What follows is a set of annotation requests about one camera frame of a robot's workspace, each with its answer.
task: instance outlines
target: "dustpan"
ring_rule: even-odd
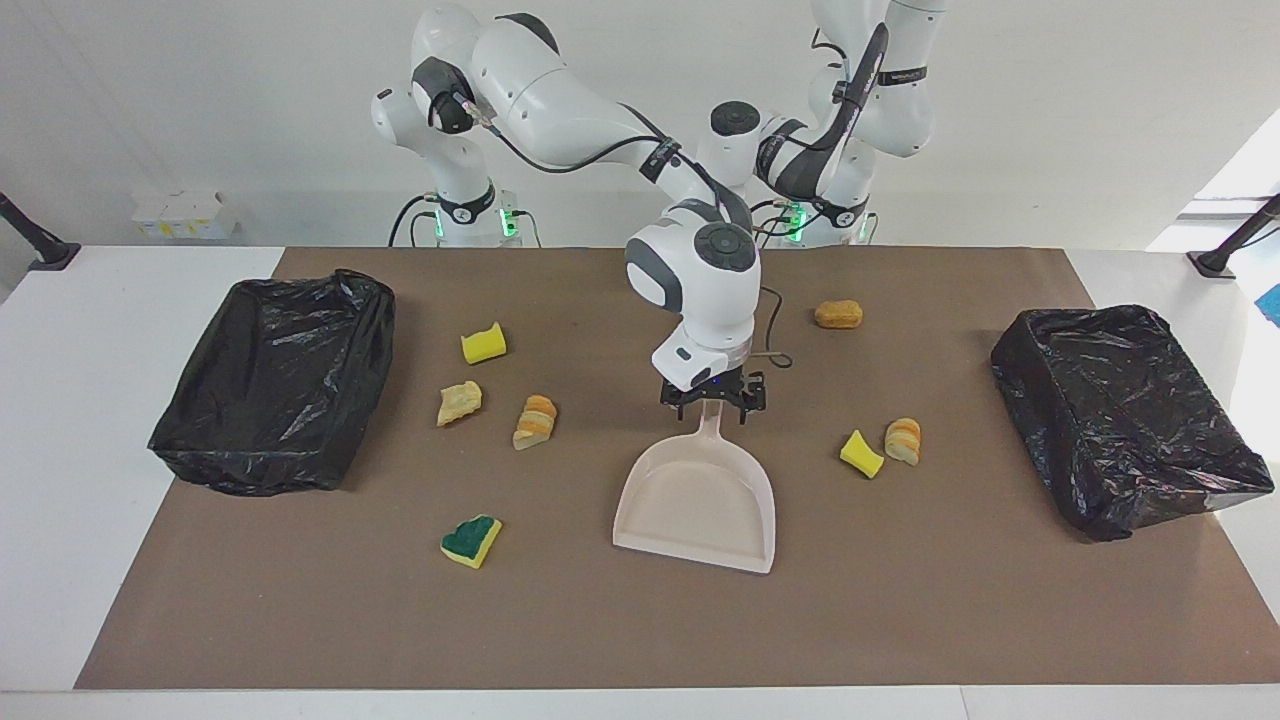
[[[773,487],[751,454],[719,434],[723,400],[698,432],[654,443],[631,468],[613,544],[750,573],[773,566]]]

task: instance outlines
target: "brown tabletop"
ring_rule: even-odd
[[[397,293],[392,374],[342,489],[236,498],[175,482],[79,688],[602,688],[1280,682],[1280,628],[1212,516],[1091,544],[1056,515],[987,366],[1027,307],[1088,306],[1050,250],[771,252],[786,295],[769,409],[726,436],[769,473],[777,559],[756,577],[611,544],[635,459],[692,432],[650,351],[675,318],[617,250],[289,249]],[[865,323],[813,325],[852,297]],[[758,337],[772,299],[758,313]],[[499,320],[511,352],[467,366]],[[484,409],[436,429],[439,388]],[[511,432],[554,398],[550,442]],[[916,468],[867,480],[854,428],[923,427]],[[474,571],[440,537],[504,523]]]

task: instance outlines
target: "box covered with black plastic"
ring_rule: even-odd
[[[1059,511],[1097,541],[1274,489],[1155,311],[1027,310],[991,352]]]
[[[147,443],[229,495],[333,489],[392,361],[396,299],[369,275],[232,286]]]

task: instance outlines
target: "green light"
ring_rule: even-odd
[[[520,232],[520,225],[516,224],[516,218],[512,218],[511,211],[507,209],[498,210],[498,214],[502,215],[502,234],[507,237],[516,237]]]
[[[799,243],[800,236],[804,234],[804,223],[805,219],[808,219],[809,213],[806,213],[804,206],[800,205],[799,202],[790,204],[787,209],[791,210],[791,218],[790,218],[791,233],[787,234],[787,240]]]

